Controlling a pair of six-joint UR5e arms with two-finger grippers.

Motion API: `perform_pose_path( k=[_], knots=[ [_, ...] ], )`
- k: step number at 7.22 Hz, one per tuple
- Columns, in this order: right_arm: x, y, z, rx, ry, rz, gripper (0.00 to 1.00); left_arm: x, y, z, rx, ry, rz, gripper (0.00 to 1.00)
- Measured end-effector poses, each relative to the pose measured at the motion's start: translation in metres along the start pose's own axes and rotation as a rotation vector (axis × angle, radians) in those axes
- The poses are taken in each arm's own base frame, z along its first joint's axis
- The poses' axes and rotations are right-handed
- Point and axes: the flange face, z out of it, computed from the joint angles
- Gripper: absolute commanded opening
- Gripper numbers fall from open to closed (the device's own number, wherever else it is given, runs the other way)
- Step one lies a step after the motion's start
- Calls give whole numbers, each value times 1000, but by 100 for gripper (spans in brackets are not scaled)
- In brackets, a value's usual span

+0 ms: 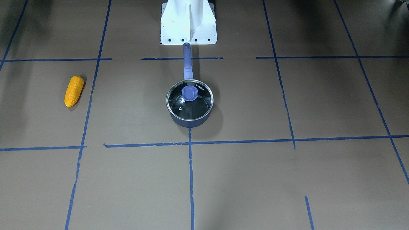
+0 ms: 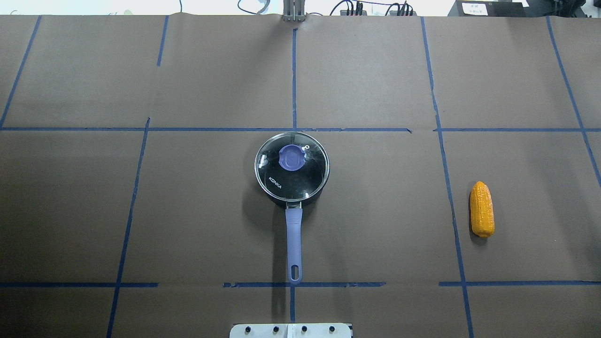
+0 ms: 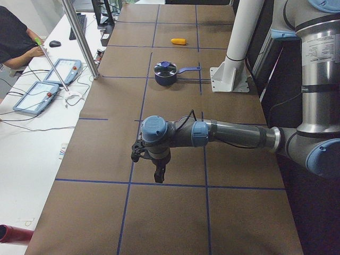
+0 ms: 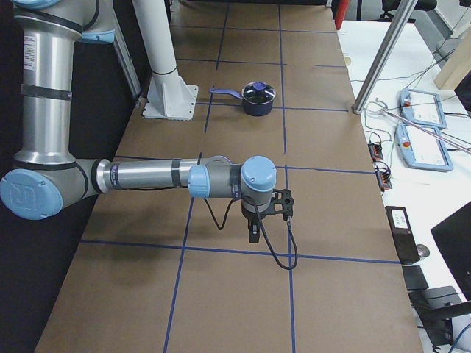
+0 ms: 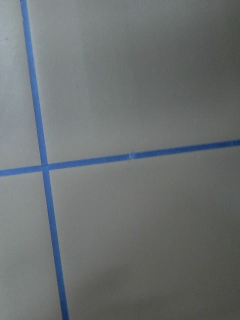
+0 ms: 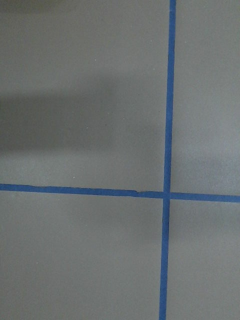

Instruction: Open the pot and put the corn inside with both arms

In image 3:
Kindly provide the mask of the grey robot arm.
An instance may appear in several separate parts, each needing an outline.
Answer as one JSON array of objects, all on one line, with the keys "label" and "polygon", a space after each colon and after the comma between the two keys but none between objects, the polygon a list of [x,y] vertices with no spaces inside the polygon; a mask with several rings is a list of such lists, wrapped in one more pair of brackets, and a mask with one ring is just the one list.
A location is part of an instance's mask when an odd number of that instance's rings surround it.
[{"label": "grey robot arm", "polygon": [[177,122],[154,115],[141,123],[132,160],[151,160],[161,183],[171,148],[220,141],[267,148],[316,175],[339,177],[339,1],[275,1],[271,36],[302,41],[302,123],[296,129],[197,121],[193,113]]}]

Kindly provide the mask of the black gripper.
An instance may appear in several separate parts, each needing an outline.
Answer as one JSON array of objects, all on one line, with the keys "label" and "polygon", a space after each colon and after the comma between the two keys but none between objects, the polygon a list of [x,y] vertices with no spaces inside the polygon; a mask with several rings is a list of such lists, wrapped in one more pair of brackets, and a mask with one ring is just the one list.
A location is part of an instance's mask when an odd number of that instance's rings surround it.
[{"label": "black gripper", "polygon": [[156,170],[154,173],[155,182],[163,183],[165,180],[166,165],[171,159],[171,151],[169,148],[166,148],[165,150],[158,152],[149,150],[148,153],[151,157],[152,163],[156,165]]}]

